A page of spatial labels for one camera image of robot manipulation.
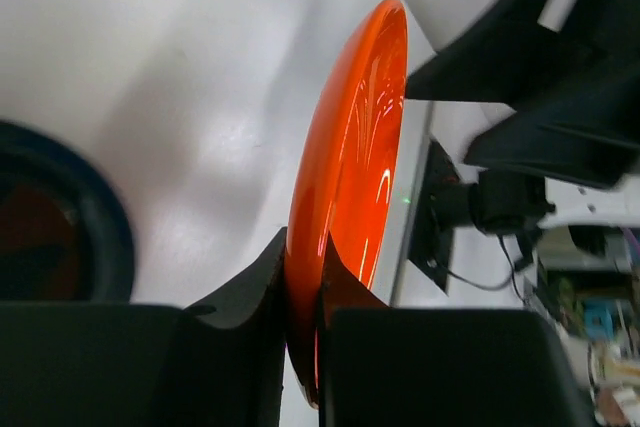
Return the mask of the black plastic plate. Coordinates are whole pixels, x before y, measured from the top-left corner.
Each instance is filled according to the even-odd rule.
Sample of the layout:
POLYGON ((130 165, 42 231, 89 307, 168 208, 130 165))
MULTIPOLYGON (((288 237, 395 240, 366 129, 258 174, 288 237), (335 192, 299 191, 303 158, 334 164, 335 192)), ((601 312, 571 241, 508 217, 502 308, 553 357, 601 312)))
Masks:
POLYGON ((126 302, 135 263, 127 214, 104 177, 64 144, 2 122, 2 300, 126 302))

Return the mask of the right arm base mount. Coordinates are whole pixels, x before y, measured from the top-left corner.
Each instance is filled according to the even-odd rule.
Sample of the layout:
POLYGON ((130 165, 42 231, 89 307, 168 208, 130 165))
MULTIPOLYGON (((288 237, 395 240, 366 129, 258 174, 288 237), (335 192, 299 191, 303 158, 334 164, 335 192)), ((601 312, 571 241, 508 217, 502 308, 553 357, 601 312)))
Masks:
POLYGON ((408 259, 444 293, 448 290, 454 229, 470 217, 463 212, 467 188, 450 156, 432 139, 420 178, 408 259))

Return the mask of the orange plastic plate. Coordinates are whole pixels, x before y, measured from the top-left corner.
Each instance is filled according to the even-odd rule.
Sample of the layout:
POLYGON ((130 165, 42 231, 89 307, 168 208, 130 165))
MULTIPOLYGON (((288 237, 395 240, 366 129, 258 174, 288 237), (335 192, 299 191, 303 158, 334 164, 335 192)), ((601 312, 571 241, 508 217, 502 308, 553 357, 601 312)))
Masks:
POLYGON ((316 106, 295 182, 284 257, 287 343, 319 403, 316 308, 331 247, 371 288, 396 170, 408 62, 407 15, 383 0, 344 45, 316 106))

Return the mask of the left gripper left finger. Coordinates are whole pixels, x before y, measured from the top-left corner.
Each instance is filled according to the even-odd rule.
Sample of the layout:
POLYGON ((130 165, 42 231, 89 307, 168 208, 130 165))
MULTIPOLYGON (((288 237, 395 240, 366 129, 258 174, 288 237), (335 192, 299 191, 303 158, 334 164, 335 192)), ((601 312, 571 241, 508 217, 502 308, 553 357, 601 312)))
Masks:
POLYGON ((277 425, 285 240, 184 309, 3 303, 2 424, 277 425))

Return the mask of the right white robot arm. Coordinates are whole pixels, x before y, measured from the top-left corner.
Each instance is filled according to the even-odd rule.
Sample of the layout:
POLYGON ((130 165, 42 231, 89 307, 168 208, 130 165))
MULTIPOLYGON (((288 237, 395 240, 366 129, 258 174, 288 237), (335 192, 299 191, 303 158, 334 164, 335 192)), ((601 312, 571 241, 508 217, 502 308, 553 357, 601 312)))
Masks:
POLYGON ((411 248, 458 227, 517 235, 557 226, 639 223, 639 0, 405 0, 432 52, 405 96, 445 106, 502 106, 466 142, 471 182, 446 180, 432 144, 409 214, 411 248))

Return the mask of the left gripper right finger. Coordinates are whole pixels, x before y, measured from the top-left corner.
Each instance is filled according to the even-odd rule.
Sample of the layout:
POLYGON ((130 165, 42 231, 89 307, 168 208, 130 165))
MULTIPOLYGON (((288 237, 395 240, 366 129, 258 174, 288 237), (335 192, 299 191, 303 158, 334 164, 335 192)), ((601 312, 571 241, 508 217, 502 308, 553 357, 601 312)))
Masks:
POLYGON ((402 309, 325 255, 317 331, 324 426, 587 426, 557 334, 509 309, 402 309))

